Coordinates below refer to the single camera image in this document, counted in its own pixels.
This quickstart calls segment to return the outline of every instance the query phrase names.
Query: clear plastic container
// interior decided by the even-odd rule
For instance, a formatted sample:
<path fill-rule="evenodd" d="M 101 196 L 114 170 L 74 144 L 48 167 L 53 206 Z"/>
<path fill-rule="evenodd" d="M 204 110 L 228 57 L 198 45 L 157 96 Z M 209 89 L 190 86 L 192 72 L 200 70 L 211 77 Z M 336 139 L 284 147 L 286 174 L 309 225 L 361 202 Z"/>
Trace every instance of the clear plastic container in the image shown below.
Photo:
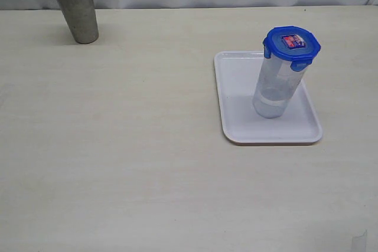
<path fill-rule="evenodd" d="M 293 26 L 274 28 L 263 43 L 264 61 L 252 103 L 261 116 L 275 118 L 283 115 L 320 45 L 310 32 Z"/>

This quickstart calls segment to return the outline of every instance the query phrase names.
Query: table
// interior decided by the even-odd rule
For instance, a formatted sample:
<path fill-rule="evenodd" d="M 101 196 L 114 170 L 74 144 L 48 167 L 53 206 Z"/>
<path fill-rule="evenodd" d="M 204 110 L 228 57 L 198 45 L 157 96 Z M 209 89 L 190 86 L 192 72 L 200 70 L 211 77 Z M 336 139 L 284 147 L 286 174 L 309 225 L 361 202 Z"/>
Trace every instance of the table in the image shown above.
<path fill-rule="evenodd" d="M 376 6 L 0 11 L 0 251 L 378 250 Z M 221 131 L 214 55 L 312 31 L 313 146 Z"/>

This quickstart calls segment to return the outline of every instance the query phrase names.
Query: plastic tray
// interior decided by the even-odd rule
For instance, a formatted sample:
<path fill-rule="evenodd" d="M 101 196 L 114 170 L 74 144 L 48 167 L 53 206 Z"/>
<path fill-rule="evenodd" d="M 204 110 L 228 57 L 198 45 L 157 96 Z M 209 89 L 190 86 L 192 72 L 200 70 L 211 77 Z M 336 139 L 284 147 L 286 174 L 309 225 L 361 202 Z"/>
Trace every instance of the plastic tray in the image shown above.
<path fill-rule="evenodd" d="M 310 145 L 322 138 L 322 127 L 303 80 L 285 113 L 259 116 L 252 106 L 263 61 L 262 51 L 223 51 L 214 59 L 223 133 L 239 144 Z"/>

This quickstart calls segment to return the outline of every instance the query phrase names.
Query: blue lid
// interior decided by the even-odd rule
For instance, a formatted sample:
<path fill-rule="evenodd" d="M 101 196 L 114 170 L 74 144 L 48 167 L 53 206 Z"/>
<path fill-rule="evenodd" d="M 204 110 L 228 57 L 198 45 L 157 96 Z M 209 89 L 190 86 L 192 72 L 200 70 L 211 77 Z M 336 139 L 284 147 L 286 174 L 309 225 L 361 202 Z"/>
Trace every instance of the blue lid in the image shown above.
<path fill-rule="evenodd" d="M 293 71 L 301 71 L 310 65 L 321 48 L 312 33 L 295 26 L 270 30 L 263 44 L 266 58 L 273 53 L 283 60 L 292 61 Z"/>

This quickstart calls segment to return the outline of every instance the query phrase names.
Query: metal tumbler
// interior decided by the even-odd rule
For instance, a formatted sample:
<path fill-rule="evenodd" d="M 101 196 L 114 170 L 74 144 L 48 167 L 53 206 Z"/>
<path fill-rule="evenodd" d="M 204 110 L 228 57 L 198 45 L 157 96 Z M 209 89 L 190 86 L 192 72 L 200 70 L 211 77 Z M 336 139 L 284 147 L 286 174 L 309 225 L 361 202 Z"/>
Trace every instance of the metal tumbler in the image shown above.
<path fill-rule="evenodd" d="M 89 44 L 98 39 L 99 29 L 93 0 L 57 1 L 75 41 Z"/>

